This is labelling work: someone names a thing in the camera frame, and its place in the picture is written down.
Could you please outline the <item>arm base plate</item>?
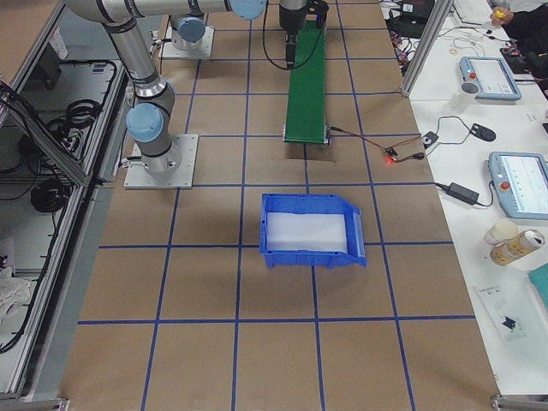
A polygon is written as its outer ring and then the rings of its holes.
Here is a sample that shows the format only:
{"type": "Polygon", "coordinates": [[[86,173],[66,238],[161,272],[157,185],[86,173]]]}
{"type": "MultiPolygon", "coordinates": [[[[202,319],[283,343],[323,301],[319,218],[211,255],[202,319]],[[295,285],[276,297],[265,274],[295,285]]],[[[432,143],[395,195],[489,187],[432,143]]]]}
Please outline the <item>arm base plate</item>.
{"type": "Polygon", "coordinates": [[[193,186],[199,136],[171,136],[171,148],[161,157],[143,156],[134,144],[132,157],[126,164],[124,187],[127,189],[190,189],[193,186]]]}
{"type": "Polygon", "coordinates": [[[197,42],[184,40],[178,32],[168,27],[161,47],[161,57],[168,60],[207,60],[211,58],[214,27],[206,27],[204,36],[197,42]]]}

